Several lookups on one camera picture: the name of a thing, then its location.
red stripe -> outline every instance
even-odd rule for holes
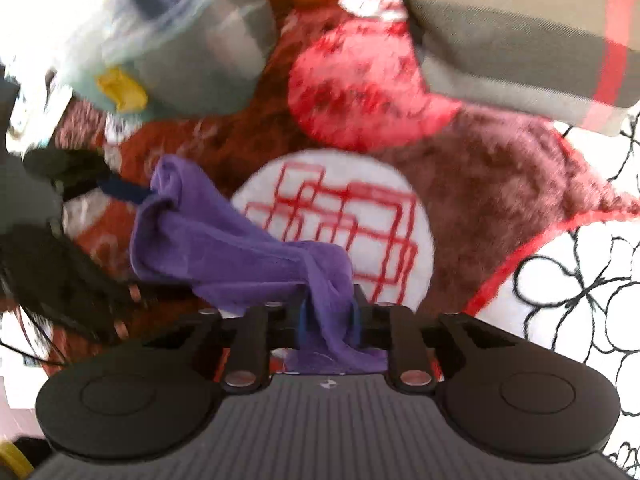
[[[593,95],[595,101],[587,112],[581,128],[599,130],[611,114],[622,81],[625,78],[626,54],[633,19],[635,0],[607,0],[605,14],[605,48],[600,68],[600,80]]]
[[[594,222],[635,219],[640,219],[640,214],[627,211],[591,211],[552,225],[547,228],[546,231],[532,238],[529,242],[521,245],[511,253],[493,275],[480,286],[475,296],[466,304],[464,312],[470,316],[476,316],[478,312],[498,295],[498,290],[502,284],[516,271],[516,267],[518,267],[518,264],[524,258],[538,252],[544,245],[548,244],[558,235]]]

red circle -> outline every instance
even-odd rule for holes
[[[289,108],[300,127],[356,152],[434,134],[461,105],[426,91],[405,22],[345,23],[303,52],[289,77]]]

clear plastic container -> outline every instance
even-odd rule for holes
[[[106,0],[55,68],[106,111],[143,120],[230,114],[248,105],[276,38],[268,0]],[[126,80],[105,91],[113,69]]]

yellow object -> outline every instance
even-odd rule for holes
[[[108,69],[95,78],[95,83],[115,103],[119,112],[141,112],[146,108],[148,96],[145,89],[119,67]]]
[[[33,466],[13,442],[0,443],[0,461],[4,462],[20,480],[33,473]]]

purple towel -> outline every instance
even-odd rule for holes
[[[287,362],[299,372],[375,372],[385,353],[346,343],[353,304],[351,262],[322,242],[281,242],[236,211],[199,166],[165,155],[155,192],[138,209],[131,236],[133,270],[142,280],[180,280],[208,303],[235,314],[285,300],[306,283],[318,320]]]

